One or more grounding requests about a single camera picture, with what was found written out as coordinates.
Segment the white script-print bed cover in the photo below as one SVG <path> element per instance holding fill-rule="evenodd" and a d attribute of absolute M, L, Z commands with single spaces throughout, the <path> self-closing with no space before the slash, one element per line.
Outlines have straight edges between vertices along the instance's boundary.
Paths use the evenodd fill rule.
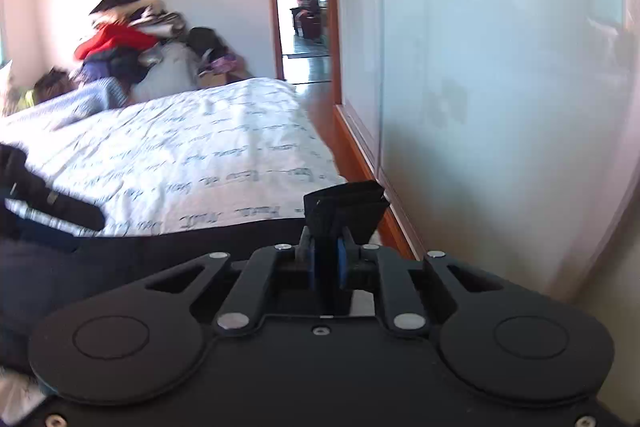
<path fill-rule="evenodd" d="M 58 191 L 98 205 L 106 237 L 299 218 L 308 193 L 341 182 L 295 91 L 268 78 L 75 122 L 25 110 L 3 119 L 1 139 Z"/>

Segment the blue striped blanket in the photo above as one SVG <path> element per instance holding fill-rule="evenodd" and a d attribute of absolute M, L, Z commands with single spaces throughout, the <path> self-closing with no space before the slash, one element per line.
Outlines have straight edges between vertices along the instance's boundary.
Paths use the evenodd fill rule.
<path fill-rule="evenodd" d="M 51 98 L 12 116 L 1 118 L 1 131 L 53 131 L 106 110 L 126 105 L 127 95 L 115 78 L 103 78 Z"/>

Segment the pile of clothes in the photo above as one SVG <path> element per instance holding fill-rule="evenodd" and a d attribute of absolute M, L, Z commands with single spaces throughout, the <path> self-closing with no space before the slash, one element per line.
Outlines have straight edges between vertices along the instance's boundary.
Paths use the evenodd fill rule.
<path fill-rule="evenodd" d="M 160 0 L 100 0 L 89 13 L 93 34 L 74 52 L 78 83 L 114 78 L 126 88 L 142 82 L 157 58 L 152 49 L 179 39 L 186 21 Z"/>

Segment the black bag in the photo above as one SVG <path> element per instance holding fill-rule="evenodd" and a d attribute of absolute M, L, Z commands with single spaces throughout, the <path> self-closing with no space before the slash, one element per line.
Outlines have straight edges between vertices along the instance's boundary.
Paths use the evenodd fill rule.
<path fill-rule="evenodd" d="M 229 48 L 208 27 L 193 27 L 186 36 L 186 45 L 204 62 L 213 62 L 228 54 Z"/>

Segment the black pants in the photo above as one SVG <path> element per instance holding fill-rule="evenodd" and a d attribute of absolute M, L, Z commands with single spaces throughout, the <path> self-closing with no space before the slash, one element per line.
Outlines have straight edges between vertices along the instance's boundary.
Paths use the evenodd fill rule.
<path fill-rule="evenodd" d="M 53 311 L 214 251 L 246 260 L 257 249 L 297 244 L 303 230 L 348 228 L 369 242 L 390 203 L 372 180 L 304 197 L 300 218 L 250 221 L 166 235 L 76 237 L 1 211 L 1 364 L 29 373 L 28 337 Z"/>

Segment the grey bag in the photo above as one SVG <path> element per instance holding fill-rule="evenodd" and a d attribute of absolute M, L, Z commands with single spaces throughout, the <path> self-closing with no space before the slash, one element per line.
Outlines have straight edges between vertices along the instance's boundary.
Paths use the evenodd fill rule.
<path fill-rule="evenodd" d="M 131 88 L 134 103 L 198 89 L 198 57 L 181 42 L 170 42 L 145 52 L 156 58 L 144 79 Z"/>

